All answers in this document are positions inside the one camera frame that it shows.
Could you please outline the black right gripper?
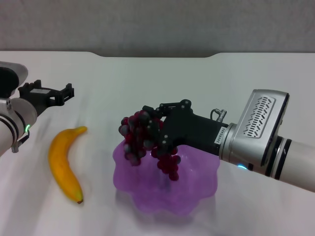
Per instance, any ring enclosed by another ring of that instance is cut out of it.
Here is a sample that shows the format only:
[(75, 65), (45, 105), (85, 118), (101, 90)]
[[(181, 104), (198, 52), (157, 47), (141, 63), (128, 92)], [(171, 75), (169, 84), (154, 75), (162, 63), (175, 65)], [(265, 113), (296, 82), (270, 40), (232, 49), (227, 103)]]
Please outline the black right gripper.
[(156, 109), (143, 106), (142, 111), (152, 118), (159, 118), (149, 119), (147, 123), (147, 151), (153, 155), (171, 155), (180, 145), (219, 154), (220, 144), (216, 143), (216, 138), (223, 136), (228, 125), (195, 115), (190, 100), (160, 103)]

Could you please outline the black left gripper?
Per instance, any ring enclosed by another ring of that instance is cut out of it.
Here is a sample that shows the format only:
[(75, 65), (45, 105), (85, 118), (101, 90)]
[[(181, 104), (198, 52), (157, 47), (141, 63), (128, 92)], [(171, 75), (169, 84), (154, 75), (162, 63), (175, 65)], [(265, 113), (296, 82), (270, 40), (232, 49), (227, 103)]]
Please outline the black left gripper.
[(62, 90), (42, 88), (41, 80), (33, 83), (24, 83), (18, 88), (20, 98), (30, 102), (40, 116), (52, 106), (63, 106), (66, 101), (74, 97), (74, 88), (69, 83)]

